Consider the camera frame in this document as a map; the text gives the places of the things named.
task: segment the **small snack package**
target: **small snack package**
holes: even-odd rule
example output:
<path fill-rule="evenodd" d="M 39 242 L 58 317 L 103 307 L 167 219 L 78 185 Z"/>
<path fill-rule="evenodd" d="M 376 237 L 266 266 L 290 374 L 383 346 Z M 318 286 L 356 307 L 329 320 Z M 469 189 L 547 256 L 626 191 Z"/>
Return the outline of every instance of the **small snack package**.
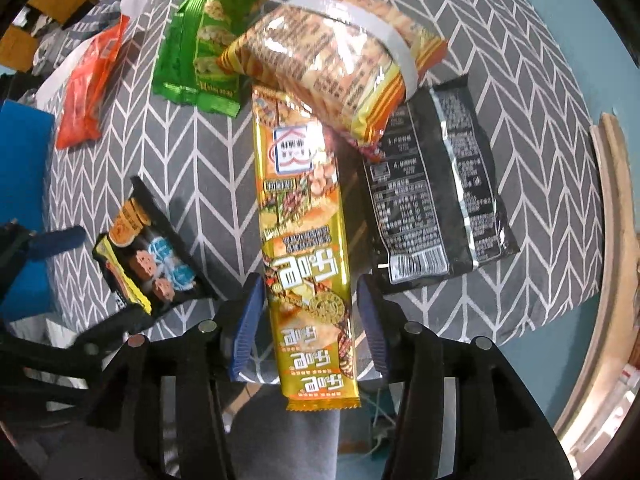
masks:
<path fill-rule="evenodd" d="M 85 140 L 100 139 L 98 115 L 102 96 L 116 64 L 129 19 L 100 32 L 89 45 L 66 84 L 56 149 L 64 150 Z"/>
<path fill-rule="evenodd" d="M 356 408 L 349 263 L 330 136 L 283 92 L 254 87 L 253 110 L 265 282 L 287 409 Z"/>
<path fill-rule="evenodd" d="M 446 53 L 443 38 L 380 0 L 289 0 L 218 64 L 300 99 L 374 156 L 391 113 Z"/>
<path fill-rule="evenodd" d="M 467 76 L 421 88 L 364 161 L 372 268 L 385 294 L 461 276 L 520 251 Z"/>
<path fill-rule="evenodd" d="M 235 117 L 240 110 L 240 78 L 224 72 L 218 57 L 246 30 L 264 0 L 184 0 L 168 27 L 152 87 L 176 103 Z"/>
<path fill-rule="evenodd" d="M 131 197 L 93 251 L 111 290 L 152 316 L 185 301 L 217 298 L 142 180 L 131 180 Z"/>

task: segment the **orange plastic bag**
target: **orange plastic bag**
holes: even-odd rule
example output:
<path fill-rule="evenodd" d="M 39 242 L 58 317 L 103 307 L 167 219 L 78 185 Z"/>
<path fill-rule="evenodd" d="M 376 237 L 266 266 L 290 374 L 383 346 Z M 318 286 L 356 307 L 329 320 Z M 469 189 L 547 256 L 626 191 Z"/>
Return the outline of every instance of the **orange plastic bag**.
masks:
<path fill-rule="evenodd" d="M 97 140 L 98 113 L 107 80 L 122 46 L 127 16 L 94 37 L 66 85 L 65 104 L 56 139 L 56 148 L 64 150 L 84 140 Z"/>

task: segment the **black snack package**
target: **black snack package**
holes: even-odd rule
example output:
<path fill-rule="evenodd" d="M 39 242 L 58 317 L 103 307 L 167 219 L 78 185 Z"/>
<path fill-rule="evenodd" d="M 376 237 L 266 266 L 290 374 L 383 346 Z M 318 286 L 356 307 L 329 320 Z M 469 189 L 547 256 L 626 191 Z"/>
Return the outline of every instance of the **black snack package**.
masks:
<path fill-rule="evenodd" d="M 364 160 L 373 275 L 385 294 L 431 285 L 520 251 L 497 192 L 467 75 L 421 88 Z"/>
<path fill-rule="evenodd" d="M 111 290 L 152 316 L 185 301 L 217 299 L 145 184 L 137 176 L 131 181 L 131 197 L 93 251 Z"/>

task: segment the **brand logo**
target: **brand logo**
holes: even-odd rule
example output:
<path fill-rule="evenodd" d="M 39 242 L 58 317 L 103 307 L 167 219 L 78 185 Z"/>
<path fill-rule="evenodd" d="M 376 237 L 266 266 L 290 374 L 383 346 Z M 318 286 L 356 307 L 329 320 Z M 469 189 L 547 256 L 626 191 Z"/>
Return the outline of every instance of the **brand logo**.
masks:
<path fill-rule="evenodd" d="M 311 150 L 307 143 L 306 126 L 286 126 L 273 131 L 269 159 L 277 174 L 311 171 Z"/>
<path fill-rule="evenodd" d="M 331 247 L 318 249 L 313 254 L 284 256 L 275 260 L 271 267 L 278 270 L 280 280 L 276 293 L 302 285 L 303 278 L 313 278 L 320 283 L 338 274 L 338 263 Z"/>

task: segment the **grey tablecloth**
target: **grey tablecloth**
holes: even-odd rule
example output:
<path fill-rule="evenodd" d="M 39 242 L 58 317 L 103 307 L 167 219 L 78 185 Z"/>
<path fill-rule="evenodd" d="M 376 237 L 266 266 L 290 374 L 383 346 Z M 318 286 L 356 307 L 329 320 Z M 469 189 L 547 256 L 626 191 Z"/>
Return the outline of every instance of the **grey tablecloth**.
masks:
<path fill-rule="evenodd" d="M 267 7 L 285 0 L 272 0 Z M 419 22 L 436 23 L 449 55 L 429 74 L 442 81 L 469 72 L 482 126 L 491 137 L 499 190 L 522 248 L 517 256 L 454 280 L 400 294 L 407 316 L 448 338 L 486 335 L 498 343 L 551 322 L 598 291 L 602 270 L 600 187 L 582 93 L 558 44 L 526 0 L 388 0 Z M 85 247 L 50 264 L 64 319 L 83 330 L 114 311 L 91 258 L 96 235 L 140 174 L 196 259 L 224 296 L 260 267 L 250 107 L 235 120 L 178 106 L 152 94 L 163 31 L 180 0 L 129 25 L 127 43 L 102 108 L 102 139 L 54 152 L 48 224 L 82 224 Z M 63 89 L 47 105 L 57 116 Z M 340 154 L 352 281 L 370 267 L 354 168 Z M 211 301 L 184 304 L 150 330 L 181 334 L 212 316 Z M 375 376 L 355 313 L 358 377 Z M 247 380 L 275 381 L 264 320 Z"/>

